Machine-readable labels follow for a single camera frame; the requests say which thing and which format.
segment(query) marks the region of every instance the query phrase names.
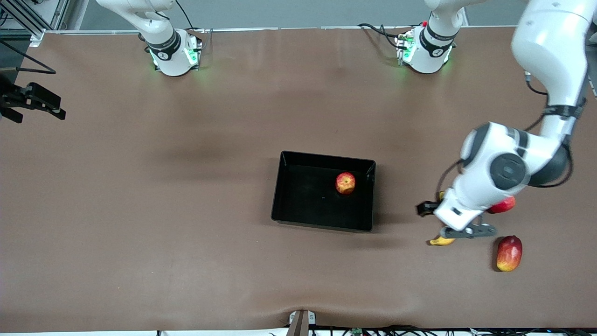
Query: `red apple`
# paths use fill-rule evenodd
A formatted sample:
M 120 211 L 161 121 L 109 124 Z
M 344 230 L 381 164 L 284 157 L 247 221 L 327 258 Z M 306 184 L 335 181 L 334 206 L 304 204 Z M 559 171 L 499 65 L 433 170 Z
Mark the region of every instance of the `red apple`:
M 501 202 L 495 204 L 491 208 L 487 210 L 489 213 L 501 213 L 511 210 L 516 205 L 516 199 L 514 196 L 508 196 L 504 198 Z
M 521 258 L 521 240 L 516 236 L 504 237 L 497 247 L 497 268 L 503 272 L 511 272 L 521 263 Z
M 336 176 L 336 190 L 343 195 L 348 195 L 355 190 L 355 175 L 344 172 Z

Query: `yellow banana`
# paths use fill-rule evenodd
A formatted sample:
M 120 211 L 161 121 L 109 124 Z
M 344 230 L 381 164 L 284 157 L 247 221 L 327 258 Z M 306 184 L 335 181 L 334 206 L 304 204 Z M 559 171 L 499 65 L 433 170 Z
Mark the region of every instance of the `yellow banana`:
M 454 243 L 455 240 L 456 238 L 443 238 L 442 236 L 439 236 L 436 239 L 430 240 L 429 243 L 431 245 L 446 246 Z

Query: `black tray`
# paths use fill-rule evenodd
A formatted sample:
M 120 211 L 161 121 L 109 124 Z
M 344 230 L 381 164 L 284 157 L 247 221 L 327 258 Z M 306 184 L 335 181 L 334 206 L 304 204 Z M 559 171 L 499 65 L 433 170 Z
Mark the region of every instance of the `black tray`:
M 280 155 L 272 219 L 281 223 L 371 231 L 375 161 L 284 151 Z M 355 190 L 336 191 L 336 176 L 350 172 Z

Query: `brown table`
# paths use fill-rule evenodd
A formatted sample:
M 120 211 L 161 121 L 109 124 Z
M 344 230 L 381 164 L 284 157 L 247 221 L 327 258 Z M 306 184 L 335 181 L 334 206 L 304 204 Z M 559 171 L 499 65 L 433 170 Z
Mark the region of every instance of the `brown table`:
M 0 330 L 274 328 L 298 308 L 320 325 L 595 326 L 593 99 L 572 180 L 488 218 L 524 244 L 513 273 L 492 269 L 493 239 L 427 246 L 441 225 L 414 211 L 471 129 L 541 112 L 512 32 L 463 29 L 435 75 L 360 30 L 214 33 L 181 78 L 134 35 L 46 35 L 30 53 L 58 74 L 17 83 L 61 95 L 67 119 L 0 123 Z M 374 231 L 273 222 L 283 150 L 375 160 Z

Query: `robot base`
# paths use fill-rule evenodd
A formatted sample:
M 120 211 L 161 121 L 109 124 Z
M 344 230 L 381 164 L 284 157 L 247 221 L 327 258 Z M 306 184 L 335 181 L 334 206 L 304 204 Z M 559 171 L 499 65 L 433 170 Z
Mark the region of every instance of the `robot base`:
M 161 60 L 155 57 L 153 53 L 150 53 L 153 57 L 155 69 L 173 77 L 184 75 L 191 69 L 199 69 L 202 47 L 202 43 L 197 41 L 197 37 L 183 29 L 175 30 L 180 35 L 181 44 L 180 48 L 172 55 L 172 59 Z
M 429 56 L 429 52 L 421 46 L 419 40 L 423 29 L 423 26 L 418 26 L 395 38 L 396 45 L 406 48 L 406 50 L 396 48 L 396 55 L 398 56 L 399 65 L 408 64 L 417 72 L 432 74 L 448 61 L 452 46 L 441 57 Z

